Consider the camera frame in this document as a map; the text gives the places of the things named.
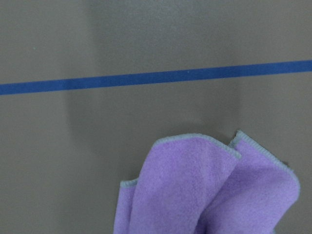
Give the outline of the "purple microfiber cloth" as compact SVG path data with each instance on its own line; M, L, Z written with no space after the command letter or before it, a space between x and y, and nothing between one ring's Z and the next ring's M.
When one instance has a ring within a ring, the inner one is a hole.
M138 178L120 183L116 234L272 234L298 200L291 168L242 131L157 140Z

